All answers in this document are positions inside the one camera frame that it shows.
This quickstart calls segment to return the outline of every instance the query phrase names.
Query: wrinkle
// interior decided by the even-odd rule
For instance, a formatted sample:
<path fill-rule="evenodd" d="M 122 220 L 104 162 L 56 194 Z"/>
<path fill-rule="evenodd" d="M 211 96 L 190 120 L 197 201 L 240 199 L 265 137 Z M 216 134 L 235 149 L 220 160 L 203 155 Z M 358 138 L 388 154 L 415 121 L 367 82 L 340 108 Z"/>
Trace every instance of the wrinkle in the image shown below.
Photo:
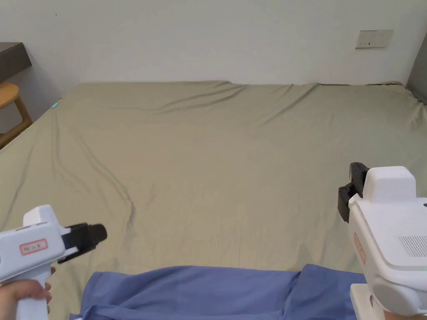
<path fill-rule="evenodd" d="M 89 165 L 116 190 L 121 199 L 128 203 L 129 217 L 126 222 L 126 228 L 127 230 L 133 230 L 133 232 L 135 232 L 133 223 L 135 220 L 136 208 L 127 191 L 127 188 L 104 164 L 99 161 L 99 159 L 93 154 L 86 142 L 78 135 L 77 132 L 72 131 L 72 134 L 75 137 L 78 145 L 81 147 L 83 155 L 88 160 Z"/>
<path fill-rule="evenodd" d="M 279 117 L 283 115 L 286 111 L 289 111 L 293 109 L 298 103 L 303 101 L 313 90 L 315 90 L 319 86 L 318 83 L 314 84 L 310 89 L 308 89 L 306 92 L 304 92 L 302 95 L 300 95 L 298 98 L 296 98 L 291 103 L 284 105 L 280 110 L 276 111 L 273 115 L 269 116 L 267 120 L 265 120 L 261 126 L 269 124 L 271 121 L 273 121 L 276 117 Z"/>
<path fill-rule="evenodd" d="M 174 111 L 190 110 L 190 109 L 195 109 L 195 108 L 200 108 L 200 107 L 213 106 L 213 105 L 216 105 L 218 103 L 221 103 L 221 102 L 224 102 L 224 101 L 227 101 L 227 100 L 230 100 L 230 99 L 236 97 L 240 92 L 242 92 L 243 90 L 246 89 L 246 86 L 244 85 L 244 86 L 241 86 L 239 88 L 240 89 L 237 90 L 236 92 L 230 94 L 229 96 L 222 97 L 220 99 L 216 99 L 216 100 L 209 101 L 209 102 L 204 102 L 204 103 L 198 103 L 198 104 L 195 104 L 195 105 L 187 105 L 185 107 L 176 107 L 176 108 L 169 109 L 169 110 L 163 110 L 163 111 L 161 111 L 161 113 L 170 113 L 170 112 L 174 112 Z"/>

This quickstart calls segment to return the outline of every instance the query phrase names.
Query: blue cloth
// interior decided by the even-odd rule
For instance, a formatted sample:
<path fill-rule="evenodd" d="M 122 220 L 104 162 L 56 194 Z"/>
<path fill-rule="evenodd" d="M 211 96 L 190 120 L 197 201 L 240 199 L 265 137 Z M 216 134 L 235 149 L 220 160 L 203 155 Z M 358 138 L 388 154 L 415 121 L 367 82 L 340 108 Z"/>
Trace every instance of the blue cloth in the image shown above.
<path fill-rule="evenodd" d="M 306 265 L 302 271 L 170 267 L 135 276 L 96 272 L 83 293 L 84 320 L 356 320 L 350 285 L 362 274 Z"/>

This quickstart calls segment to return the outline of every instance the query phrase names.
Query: electrical outlet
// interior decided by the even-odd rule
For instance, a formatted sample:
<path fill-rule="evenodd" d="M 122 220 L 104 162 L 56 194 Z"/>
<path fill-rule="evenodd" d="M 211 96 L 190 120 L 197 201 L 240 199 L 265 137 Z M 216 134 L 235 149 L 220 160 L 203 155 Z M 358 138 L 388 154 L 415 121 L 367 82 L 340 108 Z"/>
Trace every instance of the electrical outlet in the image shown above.
<path fill-rule="evenodd" d="M 393 36 L 393 30 L 360 31 L 356 49 L 386 48 Z"/>

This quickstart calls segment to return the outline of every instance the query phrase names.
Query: wooden stool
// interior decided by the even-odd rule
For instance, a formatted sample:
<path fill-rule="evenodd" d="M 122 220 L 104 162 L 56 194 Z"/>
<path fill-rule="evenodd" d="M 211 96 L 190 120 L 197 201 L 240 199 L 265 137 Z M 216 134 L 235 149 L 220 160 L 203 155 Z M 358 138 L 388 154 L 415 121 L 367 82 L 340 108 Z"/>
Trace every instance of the wooden stool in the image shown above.
<path fill-rule="evenodd" d="M 14 102 L 22 117 L 22 122 L 13 129 L 0 135 L 0 149 L 16 138 L 22 131 L 27 129 L 31 124 L 31 118 L 28 111 L 19 97 L 19 88 L 12 83 L 0 83 L 0 109 Z"/>

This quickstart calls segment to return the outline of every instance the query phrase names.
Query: red label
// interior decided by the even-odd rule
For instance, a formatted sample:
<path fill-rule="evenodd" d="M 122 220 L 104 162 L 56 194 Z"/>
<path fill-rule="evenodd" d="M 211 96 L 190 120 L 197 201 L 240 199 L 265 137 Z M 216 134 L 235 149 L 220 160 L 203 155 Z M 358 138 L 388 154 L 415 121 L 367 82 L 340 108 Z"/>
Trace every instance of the red label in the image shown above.
<path fill-rule="evenodd" d="M 21 244 L 19 249 L 21 250 L 21 254 L 26 256 L 27 254 L 32 254 L 34 252 L 42 251 L 47 249 L 49 246 L 47 245 L 46 239 L 40 239 L 33 242 L 28 242 Z"/>
<path fill-rule="evenodd" d="M 359 241 L 359 237 L 354 233 L 354 244 L 356 245 L 357 251 L 360 254 L 363 264 L 366 264 L 366 253 L 362 247 L 362 244 Z"/>

